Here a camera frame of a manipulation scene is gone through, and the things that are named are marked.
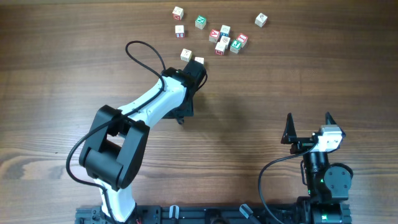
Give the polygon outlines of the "wooden block yellow picture side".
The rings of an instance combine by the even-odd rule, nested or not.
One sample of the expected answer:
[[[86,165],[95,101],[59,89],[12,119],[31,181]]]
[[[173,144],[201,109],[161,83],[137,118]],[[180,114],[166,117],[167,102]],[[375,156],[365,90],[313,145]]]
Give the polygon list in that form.
[[[197,62],[199,62],[199,63],[201,63],[201,64],[204,64],[204,63],[205,63],[205,60],[204,60],[203,57],[195,57],[194,60],[197,61]]]

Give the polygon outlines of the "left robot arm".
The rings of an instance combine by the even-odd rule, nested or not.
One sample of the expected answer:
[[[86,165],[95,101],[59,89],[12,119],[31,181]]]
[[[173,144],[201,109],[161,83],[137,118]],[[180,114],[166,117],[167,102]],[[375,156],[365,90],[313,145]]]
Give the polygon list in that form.
[[[204,64],[190,60],[183,70],[168,68],[141,97],[118,109],[101,107],[91,130],[101,129],[84,143],[79,164],[94,182],[106,189],[93,223],[133,221],[136,202],[132,181],[142,164],[149,131],[162,119],[183,124],[193,116],[193,96],[207,76]]]

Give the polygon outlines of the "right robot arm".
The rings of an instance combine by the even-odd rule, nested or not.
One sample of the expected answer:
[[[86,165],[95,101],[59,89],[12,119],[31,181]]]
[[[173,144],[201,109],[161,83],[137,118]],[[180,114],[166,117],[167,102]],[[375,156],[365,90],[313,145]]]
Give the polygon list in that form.
[[[344,202],[349,198],[353,170],[342,163],[331,164],[328,155],[340,148],[346,137],[330,113],[325,124],[308,138],[299,138],[292,114],[287,115],[281,143],[290,144],[290,153],[302,156],[300,170],[308,196],[297,199],[297,221],[300,223],[351,223],[351,211]]]

